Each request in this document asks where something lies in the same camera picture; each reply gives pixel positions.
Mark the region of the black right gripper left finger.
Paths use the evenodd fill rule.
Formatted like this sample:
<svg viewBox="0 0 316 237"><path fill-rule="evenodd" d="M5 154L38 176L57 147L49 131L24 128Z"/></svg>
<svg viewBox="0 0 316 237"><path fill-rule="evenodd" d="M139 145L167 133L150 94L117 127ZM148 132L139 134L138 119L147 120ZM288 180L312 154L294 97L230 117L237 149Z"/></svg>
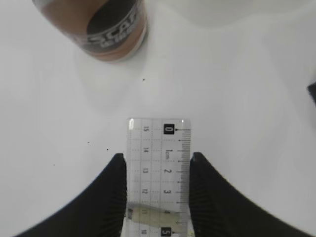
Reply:
<svg viewBox="0 0 316 237"><path fill-rule="evenodd" d="M127 203L126 161L117 153L74 200L21 237L119 237Z"/></svg>

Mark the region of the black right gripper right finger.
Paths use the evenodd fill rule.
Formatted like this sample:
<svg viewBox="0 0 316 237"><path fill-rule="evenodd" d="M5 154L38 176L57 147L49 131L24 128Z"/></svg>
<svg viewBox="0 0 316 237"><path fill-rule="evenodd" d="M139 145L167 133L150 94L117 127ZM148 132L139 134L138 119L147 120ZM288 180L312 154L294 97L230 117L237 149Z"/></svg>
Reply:
<svg viewBox="0 0 316 237"><path fill-rule="evenodd" d="M190 161L189 208L197 237L307 237L232 186L200 153Z"/></svg>

